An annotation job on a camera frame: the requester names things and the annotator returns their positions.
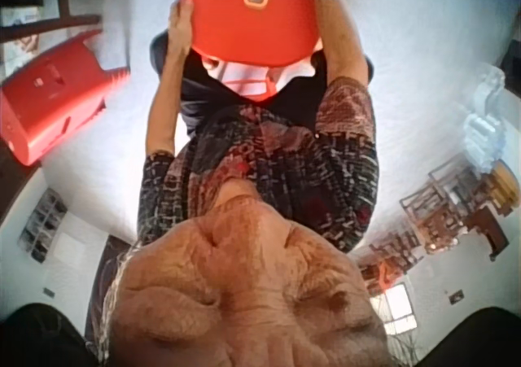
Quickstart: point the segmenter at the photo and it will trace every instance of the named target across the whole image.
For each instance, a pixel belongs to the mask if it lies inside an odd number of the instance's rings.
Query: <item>wrinkled skin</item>
[[[246,181],[131,259],[112,316],[122,366],[390,365],[356,265]]]

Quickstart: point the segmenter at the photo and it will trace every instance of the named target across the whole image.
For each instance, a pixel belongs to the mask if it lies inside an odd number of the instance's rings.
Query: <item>nose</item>
[[[265,203],[236,202],[209,221],[214,272],[236,291],[279,288],[287,278],[291,223]]]

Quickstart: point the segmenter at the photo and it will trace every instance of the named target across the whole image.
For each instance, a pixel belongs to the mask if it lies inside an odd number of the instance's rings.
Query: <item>wall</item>
[[[90,292],[105,248],[108,233],[96,229],[70,212],[58,228],[47,260],[39,264],[18,245],[18,237],[27,219],[47,188],[42,170],[38,170],[0,226],[0,319],[30,303],[54,306],[84,333]],[[55,256],[60,235],[66,233],[82,247],[77,265],[65,264]],[[55,293],[43,294],[46,287]]]
[[[510,92],[503,94],[507,119],[507,146],[504,161],[521,180],[519,164],[519,111],[521,102]],[[440,340],[473,312],[498,306],[521,313],[521,251],[519,209],[499,218],[510,245],[495,262],[488,259],[490,247],[485,237],[470,234],[452,251],[427,256],[405,277],[418,328],[416,348],[424,357]],[[465,298],[451,306],[449,295],[463,290]]]

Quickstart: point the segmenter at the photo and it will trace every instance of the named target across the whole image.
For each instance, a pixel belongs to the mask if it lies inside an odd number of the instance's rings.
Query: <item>white floor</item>
[[[151,39],[167,25],[173,0],[72,0],[77,13],[101,12],[95,42],[105,68],[126,65],[130,83],[107,111],[43,161],[50,185],[71,211],[135,239],[147,113],[158,80]],[[512,34],[519,0],[348,0],[366,53],[381,166],[379,202],[367,240],[384,236],[401,214],[398,200],[461,146],[464,103],[479,62],[496,63]],[[180,127],[177,146],[186,141]]]

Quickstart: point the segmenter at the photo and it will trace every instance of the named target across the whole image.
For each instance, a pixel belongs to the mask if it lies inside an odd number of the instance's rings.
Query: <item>sleeve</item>
[[[378,192],[374,113],[367,88],[340,77],[328,87],[317,114],[318,141],[330,152],[331,169],[342,192],[342,229],[331,230],[332,243],[352,250],[369,227]]]
[[[142,245],[164,234],[157,210],[163,196],[164,179],[173,160],[173,155],[166,151],[156,152],[145,160],[138,210],[138,240]]]

